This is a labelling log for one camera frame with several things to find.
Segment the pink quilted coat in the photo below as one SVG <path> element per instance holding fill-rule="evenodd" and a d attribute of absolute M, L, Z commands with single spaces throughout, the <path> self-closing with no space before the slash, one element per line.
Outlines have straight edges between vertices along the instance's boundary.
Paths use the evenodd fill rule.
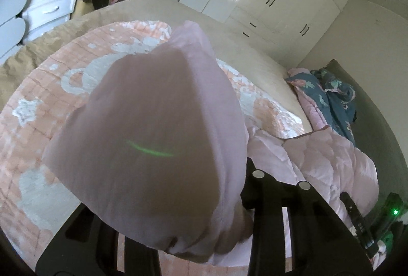
<path fill-rule="evenodd" d="M 126 237 L 199 264 L 246 266 L 253 213 L 246 164 L 309 182 L 347 225 L 347 192 L 367 215 L 373 161 L 333 129 L 278 139 L 246 117 L 212 46 L 187 21 L 148 54 L 117 60 L 52 138 L 44 164 Z"/>

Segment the dark green headboard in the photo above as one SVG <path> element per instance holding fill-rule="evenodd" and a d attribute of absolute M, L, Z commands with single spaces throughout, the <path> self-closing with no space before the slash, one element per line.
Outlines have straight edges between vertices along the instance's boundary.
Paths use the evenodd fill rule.
<path fill-rule="evenodd" d="M 357 119 L 351 124 L 356 146 L 376 165 L 380 204 L 389 193 L 397 193 L 407 202 L 407 162 L 398 140 L 376 104 L 357 81 L 335 60 L 326 69 L 355 89 Z"/>

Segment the teal and pink comforter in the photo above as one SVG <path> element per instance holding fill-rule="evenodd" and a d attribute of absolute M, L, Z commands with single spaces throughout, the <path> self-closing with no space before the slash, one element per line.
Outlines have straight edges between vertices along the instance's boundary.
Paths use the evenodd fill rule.
<path fill-rule="evenodd" d="M 313 130 L 330 126 L 337 134 L 355 143 L 351 124 L 357 118 L 356 93 L 352 85 L 326 68 L 292 68 L 286 83 L 294 88 Z"/>

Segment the tan bed sheet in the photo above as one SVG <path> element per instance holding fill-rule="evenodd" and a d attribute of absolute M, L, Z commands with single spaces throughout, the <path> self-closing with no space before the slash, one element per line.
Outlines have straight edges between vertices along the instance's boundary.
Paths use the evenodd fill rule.
<path fill-rule="evenodd" d="M 185 21 L 200 25 L 218 59 L 232 66 L 285 109 L 301 118 L 306 132 L 312 126 L 296 93 L 285 81 L 287 70 L 265 52 L 244 41 L 226 25 L 173 0 L 128 0 L 63 23 L 23 46 L 1 66 L 1 105 L 45 59 L 75 38 L 116 22 L 162 21 L 177 28 Z"/>

